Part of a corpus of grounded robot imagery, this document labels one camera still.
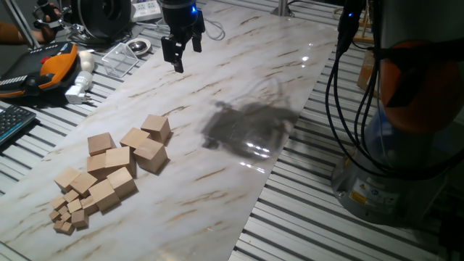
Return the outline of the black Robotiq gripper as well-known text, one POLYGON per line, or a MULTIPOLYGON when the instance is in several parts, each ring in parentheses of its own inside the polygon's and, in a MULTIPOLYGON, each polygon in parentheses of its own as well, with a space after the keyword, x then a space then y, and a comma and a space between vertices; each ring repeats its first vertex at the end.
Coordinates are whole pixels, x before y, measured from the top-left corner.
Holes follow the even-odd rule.
POLYGON ((170 35, 161 38, 163 57, 177 73, 183 73, 184 44, 192 37, 193 50, 202 51, 202 34, 206 31, 204 20, 198 19, 195 0, 159 0, 163 20, 170 28, 170 35))

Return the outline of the person left hand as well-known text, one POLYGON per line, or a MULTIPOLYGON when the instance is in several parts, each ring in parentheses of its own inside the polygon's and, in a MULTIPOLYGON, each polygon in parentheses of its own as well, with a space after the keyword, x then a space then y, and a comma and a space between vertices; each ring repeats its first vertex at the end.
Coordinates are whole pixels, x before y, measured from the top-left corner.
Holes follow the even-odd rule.
MULTIPOLYGON (((55 13, 55 16, 61 17, 60 11, 53 3, 49 3, 50 7, 55 13)), ((45 16, 46 22, 51 22, 51 18, 49 15, 45 16)), ((33 31, 33 35, 35 36, 37 42, 40 44, 49 44, 55 39, 55 31, 54 29, 50 28, 48 25, 39 25, 38 30, 33 31)))

